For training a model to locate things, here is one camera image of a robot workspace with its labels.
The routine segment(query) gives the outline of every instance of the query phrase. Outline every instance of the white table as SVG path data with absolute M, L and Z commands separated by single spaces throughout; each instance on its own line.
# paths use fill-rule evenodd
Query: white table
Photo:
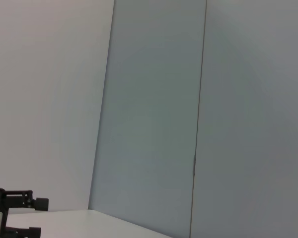
M 9 215 L 7 226 L 41 227 L 41 238 L 167 238 L 92 210 Z

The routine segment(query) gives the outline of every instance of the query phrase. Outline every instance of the black metal mount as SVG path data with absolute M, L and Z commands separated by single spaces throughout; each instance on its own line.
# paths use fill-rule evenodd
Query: black metal mount
M 0 188 L 0 238 L 40 238 L 41 228 L 19 229 L 6 227 L 9 208 L 32 208 L 36 211 L 47 211 L 49 199 L 33 199 L 33 192 L 5 191 Z

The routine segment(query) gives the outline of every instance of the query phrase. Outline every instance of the gray panel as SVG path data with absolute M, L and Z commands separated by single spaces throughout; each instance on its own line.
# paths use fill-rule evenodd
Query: gray panel
M 113 5 L 0 0 L 0 187 L 50 211 L 88 208 Z
M 90 208 L 187 238 L 204 0 L 117 0 Z
M 192 238 L 298 238 L 298 0 L 207 9 Z

